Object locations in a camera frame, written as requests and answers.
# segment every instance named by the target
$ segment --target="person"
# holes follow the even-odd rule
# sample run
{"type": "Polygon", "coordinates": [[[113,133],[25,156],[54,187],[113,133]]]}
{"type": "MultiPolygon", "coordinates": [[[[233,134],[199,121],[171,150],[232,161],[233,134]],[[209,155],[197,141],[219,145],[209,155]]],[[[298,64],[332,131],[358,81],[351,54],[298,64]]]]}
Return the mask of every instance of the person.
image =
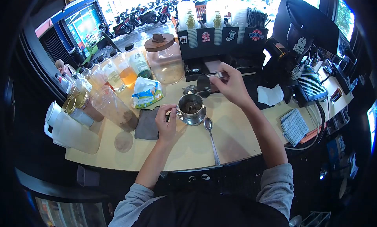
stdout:
{"type": "Polygon", "coordinates": [[[63,60],[61,60],[61,59],[58,59],[55,62],[55,66],[58,69],[58,71],[60,72],[60,74],[63,74],[63,72],[65,72],[69,77],[71,77],[71,72],[75,71],[71,65],[64,64],[63,60]]]}
{"type": "Polygon", "coordinates": [[[156,116],[159,139],[145,160],[124,201],[116,207],[109,227],[114,226],[289,226],[293,199],[293,172],[284,146],[263,113],[250,98],[241,73],[221,63],[228,82],[210,81],[248,118],[267,165],[256,202],[235,195],[222,195],[196,180],[167,196],[154,197],[155,186],[174,145],[175,104],[162,105],[156,116]],[[170,111],[170,122],[165,114],[170,111]]]}

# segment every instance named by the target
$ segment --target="stacked plastic cup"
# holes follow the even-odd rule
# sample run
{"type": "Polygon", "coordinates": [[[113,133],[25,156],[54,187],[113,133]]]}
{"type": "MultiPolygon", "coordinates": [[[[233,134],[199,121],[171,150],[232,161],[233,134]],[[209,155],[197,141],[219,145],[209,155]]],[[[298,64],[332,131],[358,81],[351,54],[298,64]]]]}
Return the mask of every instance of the stacked plastic cup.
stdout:
{"type": "Polygon", "coordinates": [[[247,23],[247,6],[243,2],[235,2],[232,8],[232,15],[228,22],[231,26],[238,27],[237,44],[243,43],[243,36],[247,23]]]}
{"type": "Polygon", "coordinates": [[[207,27],[214,27],[214,44],[221,44],[222,28],[224,26],[224,11],[225,6],[219,1],[209,1],[207,3],[207,27]]]}
{"type": "Polygon", "coordinates": [[[179,2],[177,5],[179,26],[178,31],[187,30],[188,42],[190,48],[198,46],[198,38],[196,36],[196,29],[200,24],[196,16],[195,4],[192,1],[179,2]]]}

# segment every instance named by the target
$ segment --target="hand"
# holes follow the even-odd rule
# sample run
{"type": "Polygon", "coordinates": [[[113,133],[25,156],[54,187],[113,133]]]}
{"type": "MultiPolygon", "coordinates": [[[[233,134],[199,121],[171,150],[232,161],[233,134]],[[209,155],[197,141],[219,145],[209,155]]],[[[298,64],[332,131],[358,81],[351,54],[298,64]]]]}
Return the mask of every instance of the hand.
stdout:
{"type": "Polygon", "coordinates": [[[177,131],[177,110],[176,104],[164,104],[158,109],[157,116],[155,118],[158,132],[160,134],[159,140],[164,142],[171,142],[177,131]],[[170,111],[170,122],[166,122],[166,113],[170,111]]]}
{"type": "Polygon", "coordinates": [[[242,107],[245,103],[251,100],[239,70],[222,62],[219,65],[218,71],[228,73],[229,81],[224,83],[215,76],[211,76],[210,81],[230,102],[242,107]]]}

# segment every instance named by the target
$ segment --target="gray long sleeve shirt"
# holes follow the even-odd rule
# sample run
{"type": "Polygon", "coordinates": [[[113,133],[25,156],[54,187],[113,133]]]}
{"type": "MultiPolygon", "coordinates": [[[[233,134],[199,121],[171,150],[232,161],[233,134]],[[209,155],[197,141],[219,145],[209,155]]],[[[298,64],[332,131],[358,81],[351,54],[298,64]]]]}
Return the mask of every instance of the gray long sleeve shirt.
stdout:
{"type": "MultiPolygon", "coordinates": [[[[140,184],[133,184],[120,201],[114,212],[114,218],[109,227],[132,226],[141,211],[149,204],[158,200],[154,192],[140,184]]],[[[264,171],[261,178],[261,191],[256,201],[274,207],[289,220],[293,199],[293,171],[289,163],[281,164],[264,171]]]]}

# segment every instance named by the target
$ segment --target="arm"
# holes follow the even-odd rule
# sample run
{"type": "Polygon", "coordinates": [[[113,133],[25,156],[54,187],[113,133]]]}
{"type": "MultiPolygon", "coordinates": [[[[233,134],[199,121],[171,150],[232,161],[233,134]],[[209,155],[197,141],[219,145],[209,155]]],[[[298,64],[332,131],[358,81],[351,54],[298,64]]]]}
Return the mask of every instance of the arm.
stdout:
{"type": "Polygon", "coordinates": [[[250,98],[241,73],[221,63],[218,69],[227,72],[229,81],[225,84],[216,77],[210,81],[232,103],[245,113],[257,137],[268,169],[261,178],[261,191],[256,200],[280,211],[289,220],[293,199],[293,172],[282,142],[270,122],[250,98]]]}
{"type": "Polygon", "coordinates": [[[175,104],[165,104],[158,110],[155,121],[160,137],[136,177],[135,183],[151,190],[155,186],[174,145],[173,138],[177,130],[177,111],[175,106],[175,104]],[[165,118],[168,111],[171,111],[170,122],[166,122],[165,118]]]}
{"type": "Polygon", "coordinates": [[[111,226],[131,226],[139,217],[141,211],[161,197],[154,198],[152,191],[160,172],[163,170],[169,153],[174,145],[177,125],[175,104],[162,105],[155,118],[160,137],[147,159],[144,161],[135,183],[130,187],[125,200],[119,202],[114,212],[111,226]],[[165,114],[171,111],[170,122],[166,122],[165,114]]]}
{"type": "Polygon", "coordinates": [[[225,63],[220,64],[219,71],[228,73],[227,84],[216,77],[211,77],[210,81],[230,102],[239,106],[245,113],[257,137],[267,167],[288,163],[283,143],[270,122],[250,98],[241,73],[225,63]]]}

